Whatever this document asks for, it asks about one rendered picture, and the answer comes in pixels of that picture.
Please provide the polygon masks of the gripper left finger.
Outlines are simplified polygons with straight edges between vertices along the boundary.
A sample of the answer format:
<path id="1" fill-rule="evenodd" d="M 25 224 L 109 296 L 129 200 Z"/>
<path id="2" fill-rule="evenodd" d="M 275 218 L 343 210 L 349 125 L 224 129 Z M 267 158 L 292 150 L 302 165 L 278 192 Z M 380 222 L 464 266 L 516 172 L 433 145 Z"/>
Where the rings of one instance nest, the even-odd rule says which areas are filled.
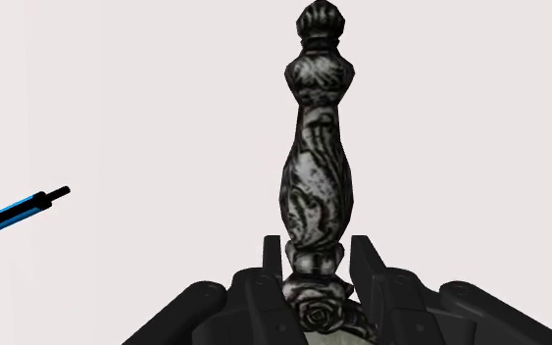
<path id="1" fill-rule="evenodd" d="M 259 268 L 236 272 L 229 288 L 190 284 L 122 345 L 308 345 L 281 285 L 280 237 L 267 235 Z"/>

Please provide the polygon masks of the blue and black pen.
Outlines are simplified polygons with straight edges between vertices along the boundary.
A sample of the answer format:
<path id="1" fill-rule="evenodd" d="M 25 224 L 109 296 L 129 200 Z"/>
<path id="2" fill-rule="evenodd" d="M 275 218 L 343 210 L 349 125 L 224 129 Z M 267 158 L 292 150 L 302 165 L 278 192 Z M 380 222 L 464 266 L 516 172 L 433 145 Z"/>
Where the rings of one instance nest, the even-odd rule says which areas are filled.
<path id="1" fill-rule="evenodd" d="M 62 186 L 48 193 L 39 191 L 1 209 L 0 230 L 49 209 L 55 200 L 68 195 L 70 192 L 71 189 L 68 186 Z"/>

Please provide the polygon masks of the ornate black silver hand mirror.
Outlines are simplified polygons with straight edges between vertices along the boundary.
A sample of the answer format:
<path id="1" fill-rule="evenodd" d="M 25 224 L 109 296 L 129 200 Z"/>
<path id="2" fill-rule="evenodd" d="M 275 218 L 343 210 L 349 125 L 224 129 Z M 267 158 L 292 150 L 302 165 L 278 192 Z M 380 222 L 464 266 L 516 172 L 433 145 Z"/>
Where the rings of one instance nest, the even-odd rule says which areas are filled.
<path id="1" fill-rule="evenodd" d="M 353 285 L 336 274 L 354 203 L 338 115 L 355 75 L 338 51 L 344 26 L 335 5 L 314 0 L 296 22 L 302 50 L 284 72 L 298 115 L 278 196 L 292 268 L 282 292 L 303 331 L 343 331 L 377 345 L 377 327 L 350 298 Z"/>

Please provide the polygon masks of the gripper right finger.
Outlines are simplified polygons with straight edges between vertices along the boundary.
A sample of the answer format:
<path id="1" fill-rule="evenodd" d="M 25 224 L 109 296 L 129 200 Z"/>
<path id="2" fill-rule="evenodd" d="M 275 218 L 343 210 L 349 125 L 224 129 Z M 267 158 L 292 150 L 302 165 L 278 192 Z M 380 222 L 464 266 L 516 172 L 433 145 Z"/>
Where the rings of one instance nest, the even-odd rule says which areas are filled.
<path id="1" fill-rule="evenodd" d="M 370 238 L 351 237 L 350 276 L 381 345 L 552 345 L 552 329 L 466 281 L 438 290 L 385 265 Z"/>

